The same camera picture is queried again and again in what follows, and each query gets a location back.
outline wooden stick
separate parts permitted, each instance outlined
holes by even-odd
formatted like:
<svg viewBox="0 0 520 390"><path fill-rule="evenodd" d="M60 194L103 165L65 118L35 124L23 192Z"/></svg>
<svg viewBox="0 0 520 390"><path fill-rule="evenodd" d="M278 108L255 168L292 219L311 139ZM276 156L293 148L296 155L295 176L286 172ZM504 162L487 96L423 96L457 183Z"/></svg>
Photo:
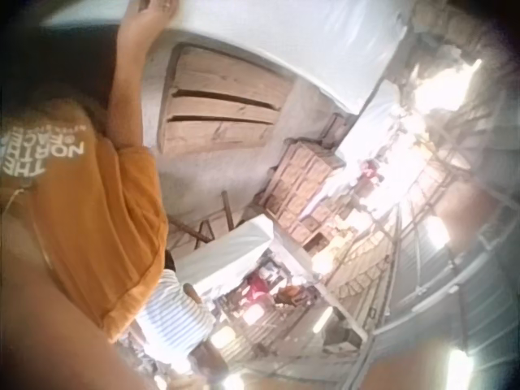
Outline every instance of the wooden stick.
<svg viewBox="0 0 520 390"><path fill-rule="evenodd" d="M210 220L206 219L206 220L202 221L202 223L204 223L204 222L206 222L206 225L208 227L208 232L210 232L211 240L214 240L215 239L215 234L213 233L213 229L211 228Z"/></svg>
<svg viewBox="0 0 520 390"><path fill-rule="evenodd" d="M168 215L167 217L168 217L169 223L171 223L175 227L179 228L183 232L188 233L191 237L195 237L198 240L204 242L205 244L207 244L208 242L211 241L211 239L209 237L206 237L202 233L197 232L195 229L193 229L190 226L188 226L187 224L179 221L177 218L172 217L171 215Z"/></svg>
<svg viewBox="0 0 520 390"><path fill-rule="evenodd" d="M229 206L228 191L222 191L222 200L224 203L224 212L226 213L227 229L229 231L235 228L233 224L233 215L231 213L231 207Z"/></svg>
<svg viewBox="0 0 520 390"><path fill-rule="evenodd" d="M198 234L202 234L202 229L204 228L204 221L201 222L201 224L198 226ZM201 241L197 238L195 241L195 249L198 249L198 247L201 246Z"/></svg>

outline sleeve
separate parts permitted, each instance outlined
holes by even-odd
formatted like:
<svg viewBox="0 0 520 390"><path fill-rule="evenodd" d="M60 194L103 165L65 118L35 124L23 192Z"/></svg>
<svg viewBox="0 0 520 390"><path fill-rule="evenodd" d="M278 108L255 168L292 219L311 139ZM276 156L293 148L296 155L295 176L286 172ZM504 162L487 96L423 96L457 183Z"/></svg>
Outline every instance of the sleeve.
<svg viewBox="0 0 520 390"><path fill-rule="evenodd" d="M166 220L155 158L144 146L118 152L123 192L127 202L142 212Z"/></svg>

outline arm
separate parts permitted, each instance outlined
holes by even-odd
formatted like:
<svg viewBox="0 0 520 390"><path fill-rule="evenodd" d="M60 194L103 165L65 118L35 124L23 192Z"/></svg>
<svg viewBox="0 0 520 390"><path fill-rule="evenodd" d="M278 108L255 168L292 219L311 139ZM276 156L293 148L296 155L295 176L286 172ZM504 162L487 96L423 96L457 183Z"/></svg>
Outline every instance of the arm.
<svg viewBox="0 0 520 390"><path fill-rule="evenodd" d="M145 388L106 336L56 287L21 222L4 215L2 235L1 361L13 388ZM26 245L20 248L20 242Z"/></svg>
<svg viewBox="0 0 520 390"><path fill-rule="evenodd" d="M146 54L175 14L177 0L150 0L143 11L138 7L138 1L131 2L117 36L106 128L117 150L143 145L141 78Z"/></svg>
<svg viewBox="0 0 520 390"><path fill-rule="evenodd" d="M202 299L198 296L197 292L195 291L195 288L193 288L193 286L190 283L186 283L183 286L183 290L188 297L192 298L195 301L195 303L197 303L198 305L202 303Z"/></svg>

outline metal pole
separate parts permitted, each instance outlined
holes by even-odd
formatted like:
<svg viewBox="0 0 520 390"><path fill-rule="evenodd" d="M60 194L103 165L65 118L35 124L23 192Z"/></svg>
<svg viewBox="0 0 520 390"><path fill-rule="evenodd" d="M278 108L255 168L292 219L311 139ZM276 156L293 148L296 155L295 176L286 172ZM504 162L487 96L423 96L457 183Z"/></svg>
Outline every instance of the metal pole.
<svg viewBox="0 0 520 390"><path fill-rule="evenodd" d="M417 283L415 285L415 290L418 291L421 288L421 245L419 242L419 233L417 229L417 224L415 221L415 213L414 213L414 205L411 200L408 200L409 203L409 211L412 214L412 224L414 226L414 237L415 237L415 261L416 261L416 271L417 271Z"/></svg>

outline striped shirt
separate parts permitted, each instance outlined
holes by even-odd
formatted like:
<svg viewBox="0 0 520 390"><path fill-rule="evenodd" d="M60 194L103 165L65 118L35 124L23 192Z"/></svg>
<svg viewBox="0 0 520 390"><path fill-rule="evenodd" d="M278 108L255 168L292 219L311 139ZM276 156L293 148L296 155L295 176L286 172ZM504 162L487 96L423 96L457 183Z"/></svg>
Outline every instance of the striped shirt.
<svg viewBox="0 0 520 390"><path fill-rule="evenodd" d="M215 318L184 293L174 271L164 270L136 321L146 338L145 352L171 364L209 337Z"/></svg>

